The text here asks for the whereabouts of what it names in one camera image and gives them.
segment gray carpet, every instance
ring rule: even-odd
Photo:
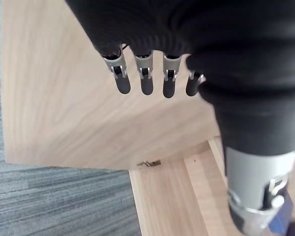
[[[140,236],[128,172],[5,164],[0,236]]]

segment prosthetic hand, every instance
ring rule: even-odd
[[[214,107],[232,219],[244,234],[260,234],[284,203],[295,162],[295,0],[67,2],[121,93],[130,91],[123,43],[147,95],[153,50],[164,52],[167,98],[181,55],[190,54],[186,92],[199,90]]]

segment blue part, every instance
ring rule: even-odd
[[[282,208],[269,224],[270,231],[275,234],[285,235],[292,217],[294,205],[290,195],[287,193],[284,199]]]

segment wooden table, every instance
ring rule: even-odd
[[[132,89],[123,95],[64,1],[1,5],[7,162],[130,169],[143,236],[238,235],[214,139],[218,128],[212,108],[185,94],[185,57],[175,95],[166,99],[161,53],[153,55],[154,92],[145,96],[125,49]],[[156,160],[162,164],[138,166]],[[295,201],[295,181],[290,188]]]

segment wooden board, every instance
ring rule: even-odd
[[[142,236],[242,235],[229,214],[221,153],[211,139],[185,159],[129,171]]]
[[[3,0],[0,46],[7,162],[130,169],[218,134],[211,107],[185,94],[185,57],[176,93],[166,99],[161,53],[154,52],[154,92],[145,96],[126,49],[132,88],[120,94],[62,0]]]

